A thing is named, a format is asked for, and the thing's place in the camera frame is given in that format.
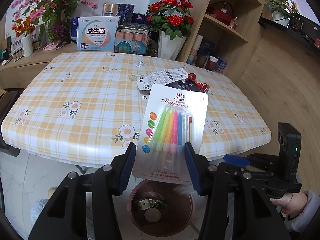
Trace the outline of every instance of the red rose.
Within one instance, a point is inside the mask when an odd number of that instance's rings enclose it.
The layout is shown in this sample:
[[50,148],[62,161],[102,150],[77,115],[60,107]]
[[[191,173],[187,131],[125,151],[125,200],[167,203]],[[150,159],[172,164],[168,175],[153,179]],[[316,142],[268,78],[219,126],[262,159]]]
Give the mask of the red rose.
[[193,8],[193,5],[191,4],[191,2],[188,2],[186,0],[181,0],[180,3],[184,6],[186,6],[188,9]]
[[180,8],[182,8],[182,9],[185,9],[185,10],[187,10],[188,8],[187,7],[185,7],[184,5],[182,5],[182,4],[178,4],[177,5],[178,7],[180,7]]
[[151,11],[155,12],[157,10],[160,10],[161,6],[160,5],[151,5],[149,8]]
[[168,22],[172,25],[180,25],[183,22],[183,18],[178,15],[168,16]]
[[151,22],[151,18],[152,18],[152,15],[148,16],[148,18],[147,18],[147,22],[148,22],[148,23]]
[[173,5],[173,6],[177,6],[179,3],[177,0],[163,0],[163,2],[166,4]]
[[194,23],[194,21],[195,21],[192,17],[188,17],[188,16],[185,16],[185,17],[184,17],[184,20],[185,20],[186,22],[188,22],[188,23]]

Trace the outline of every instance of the birthday candle package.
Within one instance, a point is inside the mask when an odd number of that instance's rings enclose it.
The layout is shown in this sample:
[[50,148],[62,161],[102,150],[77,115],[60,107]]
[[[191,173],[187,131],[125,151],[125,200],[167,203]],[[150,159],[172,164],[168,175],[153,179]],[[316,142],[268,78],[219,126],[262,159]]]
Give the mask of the birthday candle package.
[[190,142],[198,154],[208,95],[153,84],[143,118],[132,174],[176,184],[191,184],[184,157]]

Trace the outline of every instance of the cake logo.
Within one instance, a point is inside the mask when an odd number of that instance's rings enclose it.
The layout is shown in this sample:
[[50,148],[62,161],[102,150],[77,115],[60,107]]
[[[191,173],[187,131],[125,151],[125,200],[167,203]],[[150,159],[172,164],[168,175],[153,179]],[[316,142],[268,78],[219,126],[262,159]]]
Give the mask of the cake logo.
[[174,101],[176,101],[179,104],[185,104],[187,102],[185,96],[186,94],[177,93],[177,96],[174,98]]

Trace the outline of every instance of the flower pot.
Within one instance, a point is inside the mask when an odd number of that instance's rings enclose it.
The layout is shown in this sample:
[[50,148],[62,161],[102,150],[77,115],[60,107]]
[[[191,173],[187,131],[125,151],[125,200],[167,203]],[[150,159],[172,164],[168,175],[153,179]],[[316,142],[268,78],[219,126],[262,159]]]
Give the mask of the flower pot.
[[164,35],[163,31],[159,31],[158,57],[169,60],[176,60],[187,37],[175,37],[170,41],[170,35]]
[[24,57],[29,57],[33,53],[31,34],[22,38],[22,47],[24,51]]
[[[273,21],[280,20],[280,19],[284,18],[283,14],[281,12],[273,12],[272,15],[273,15]],[[289,22],[290,22],[289,18],[283,19],[281,21],[276,21],[276,23],[279,23],[279,24],[286,26],[286,27],[288,27]]]

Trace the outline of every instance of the plaid tablecloth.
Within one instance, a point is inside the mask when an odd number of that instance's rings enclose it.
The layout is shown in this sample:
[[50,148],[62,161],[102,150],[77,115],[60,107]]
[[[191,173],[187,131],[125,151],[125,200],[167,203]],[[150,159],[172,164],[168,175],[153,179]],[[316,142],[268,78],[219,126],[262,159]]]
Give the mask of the plaid tablecloth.
[[200,154],[208,159],[266,144],[271,132],[226,76],[133,54],[65,53],[30,83],[4,119],[4,141],[42,157],[100,167],[137,144],[149,92],[129,75],[183,67],[210,85]]

